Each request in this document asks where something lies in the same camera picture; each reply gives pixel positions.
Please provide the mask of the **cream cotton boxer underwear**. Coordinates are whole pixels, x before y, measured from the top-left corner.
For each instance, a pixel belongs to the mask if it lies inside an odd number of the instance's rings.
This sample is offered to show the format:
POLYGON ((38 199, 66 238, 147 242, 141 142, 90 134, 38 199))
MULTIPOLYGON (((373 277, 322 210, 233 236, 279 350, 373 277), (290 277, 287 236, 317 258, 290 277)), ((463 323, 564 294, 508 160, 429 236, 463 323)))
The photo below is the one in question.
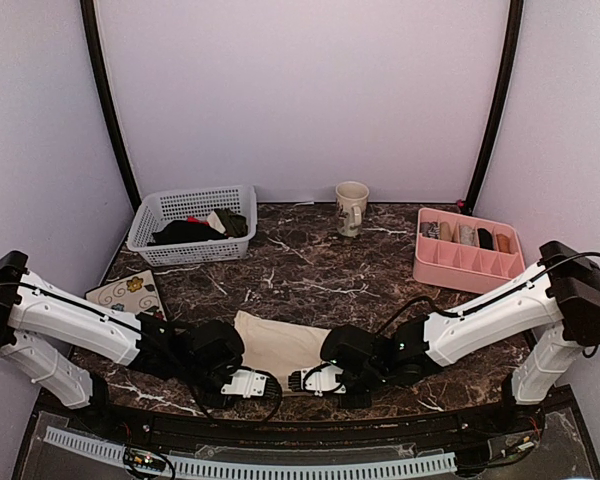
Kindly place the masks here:
POLYGON ((291 391, 288 377, 321 363, 320 349, 328 329, 262 319, 244 311, 237 312, 234 328, 244 343, 244 365, 275 376, 284 396, 306 396, 291 391))

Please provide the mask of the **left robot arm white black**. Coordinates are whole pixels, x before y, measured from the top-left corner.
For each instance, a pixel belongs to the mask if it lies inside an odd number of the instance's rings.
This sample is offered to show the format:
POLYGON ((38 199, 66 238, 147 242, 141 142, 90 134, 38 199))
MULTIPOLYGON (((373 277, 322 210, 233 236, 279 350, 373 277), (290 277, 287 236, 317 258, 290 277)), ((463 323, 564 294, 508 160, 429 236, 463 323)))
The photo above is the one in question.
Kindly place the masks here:
POLYGON ((108 309, 64 292, 11 251, 0 259, 0 357, 52 392, 100 436, 121 427, 106 400, 106 382, 72 364, 48 343, 55 338, 154 377, 176 378, 201 391, 201 401, 223 408, 233 396, 252 395, 254 379, 242 365, 244 344, 228 323, 172 324, 146 313, 108 309))

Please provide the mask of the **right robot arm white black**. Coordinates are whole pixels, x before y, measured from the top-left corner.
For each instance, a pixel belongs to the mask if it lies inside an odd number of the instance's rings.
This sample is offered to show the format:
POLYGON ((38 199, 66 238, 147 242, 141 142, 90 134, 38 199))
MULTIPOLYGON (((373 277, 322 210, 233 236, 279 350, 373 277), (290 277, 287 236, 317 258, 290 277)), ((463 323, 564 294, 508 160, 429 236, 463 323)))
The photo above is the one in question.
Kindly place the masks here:
POLYGON ((340 368, 347 393, 368 393, 384 385, 412 386, 477 350, 542 328, 529 357, 503 384, 504 401, 490 413, 491 426, 510 434, 579 355, 600 346, 600 253, 577 252, 559 241, 542 245, 540 253, 508 283, 449 310, 433 306, 389 337, 338 326, 320 357, 340 368))

